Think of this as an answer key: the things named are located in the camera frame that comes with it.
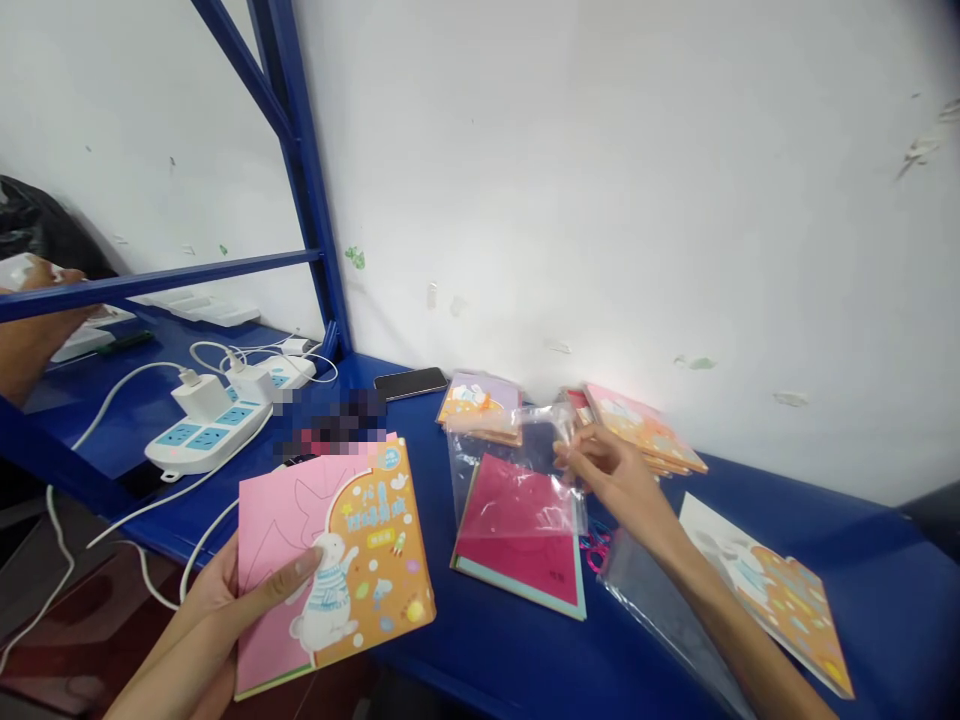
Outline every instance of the power adapter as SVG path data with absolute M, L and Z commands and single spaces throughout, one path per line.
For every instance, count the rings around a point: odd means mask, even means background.
M 311 341 L 306 338 L 287 338 L 277 347 L 284 355 L 297 357 L 303 355 L 310 348 L 310 343 Z
M 190 420 L 212 423 L 233 405 L 215 375 L 197 375 L 196 371 L 187 368 L 180 373 L 180 381 L 183 384 L 170 394 Z
M 254 402 L 258 405 L 273 403 L 275 389 L 269 371 L 256 365 L 233 367 L 225 373 L 230 386 L 236 391 L 238 400 Z

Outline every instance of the white charger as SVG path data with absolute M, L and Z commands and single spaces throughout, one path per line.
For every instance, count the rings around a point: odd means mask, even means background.
M 226 388 L 215 375 L 197 375 L 195 370 L 187 368 L 180 373 L 180 381 L 183 384 L 170 394 L 191 420 L 212 423 L 233 405 Z
M 237 392 L 237 399 L 255 402 L 258 405 L 270 405 L 276 394 L 273 378 L 270 373 L 256 365 L 244 365 L 242 362 L 234 365 L 224 373 L 230 381 L 230 387 Z

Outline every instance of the black smartphone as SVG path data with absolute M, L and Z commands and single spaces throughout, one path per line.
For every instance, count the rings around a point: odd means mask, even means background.
M 446 390 L 447 379 L 440 372 L 440 368 L 427 368 L 396 375 L 381 375 L 373 381 L 373 386 L 379 391 L 381 400 L 390 402 L 404 397 Z

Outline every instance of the cartoon rabbit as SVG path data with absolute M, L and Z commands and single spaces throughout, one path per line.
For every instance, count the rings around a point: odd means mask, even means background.
M 343 538 L 336 533 L 323 533 L 313 543 L 323 548 L 323 558 L 313 578 L 310 596 L 303 612 L 290 623 L 290 636 L 300 641 L 309 654 L 343 640 L 357 631 L 357 621 L 350 619 L 350 591 L 347 572 L 360 552 L 351 548 L 343 555 Z M 304 583 L 288 600 L 292 604 L 306 588 Z

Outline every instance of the power outlet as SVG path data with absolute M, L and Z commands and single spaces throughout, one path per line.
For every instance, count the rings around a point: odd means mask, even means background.
M 163 437 L 157 438 L 158 445 L 172 445 L 174 447 L 183 445 L 187 438 L 200 429 L 199 425 L 190 425 L 181 423 Z
M 239 425 L 243 419 L 252 413 L 250 408 L 232 407 L 216 419 L 218 425 Z
M 187 444 L 187 448 L 190 450 L 212 450 L 213 447 L 218 442 L 223 440 L 229 432 L 229 430 L 220 430 L 219 428 L 208 427 L 193 440 L 191 440 Z

